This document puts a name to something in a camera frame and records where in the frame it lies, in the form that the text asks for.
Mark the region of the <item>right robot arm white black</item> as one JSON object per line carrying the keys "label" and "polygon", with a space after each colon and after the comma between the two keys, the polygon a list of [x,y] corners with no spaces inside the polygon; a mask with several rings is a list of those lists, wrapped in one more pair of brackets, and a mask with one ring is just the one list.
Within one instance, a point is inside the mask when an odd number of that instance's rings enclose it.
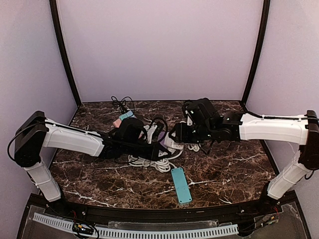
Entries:
{"label": "right robot arm white black", "polygon": [[280,117],[250,112],[204,116],[188,110],[187,116],[191,123],[177,123],[169,132],[176,143],[265,140],[298,145],[291,162],[268,184],[266,196],[270,199],[279,200],[305,175],[319,168],[319,120],[314,111]]}

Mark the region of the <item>white cube socket adapter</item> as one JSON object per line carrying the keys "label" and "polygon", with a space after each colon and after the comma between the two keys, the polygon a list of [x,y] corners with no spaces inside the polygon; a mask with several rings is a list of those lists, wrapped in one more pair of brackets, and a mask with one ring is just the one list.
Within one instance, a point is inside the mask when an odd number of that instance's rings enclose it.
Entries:
{"label": "white cube socket adapter", "polygon": [[184,150],[184,144],[176,143],[169,137],[169,135],[165,136],[163,145],[167,148],[169,152],[171,152],[171,158],[176,158],[180,156]]}

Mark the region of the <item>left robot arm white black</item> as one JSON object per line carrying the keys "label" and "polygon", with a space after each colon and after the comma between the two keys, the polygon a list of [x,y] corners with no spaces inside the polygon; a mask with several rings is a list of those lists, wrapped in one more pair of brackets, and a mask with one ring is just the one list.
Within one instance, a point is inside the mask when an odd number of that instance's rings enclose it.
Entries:
{"label": "left robot arm white black", "polygon": [[97,132],[59,124],[46,118],[44,112],[36,111],[8,143],[14,147],[9,158],[29,174],[48,202],[55,202],[62,199],[62,190],[40,156],[43,148],[75,151],[99,159],[128,154],[159,161],[172,153],[161,144],[165,136],[159,136],[161,130],[168,130],[167,123],[161,118],[157,120],[146,128],[141,120],[126,118],[110,132]]}

